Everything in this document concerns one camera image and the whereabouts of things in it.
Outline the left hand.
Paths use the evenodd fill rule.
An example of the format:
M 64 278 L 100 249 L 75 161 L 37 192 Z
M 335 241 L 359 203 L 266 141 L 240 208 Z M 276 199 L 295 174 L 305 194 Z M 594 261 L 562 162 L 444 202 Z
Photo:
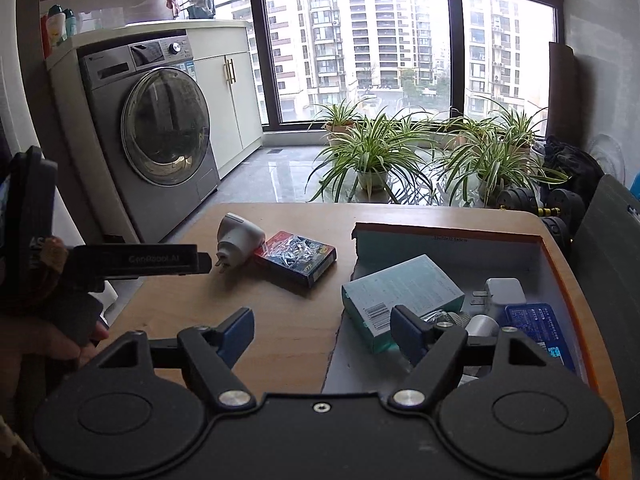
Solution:
M 48 358 L 65 374 L 86 365 L 108 337 L 103 304 L 64 273 L 70 251 L 55 236 L 1 257 L 1 348 Z

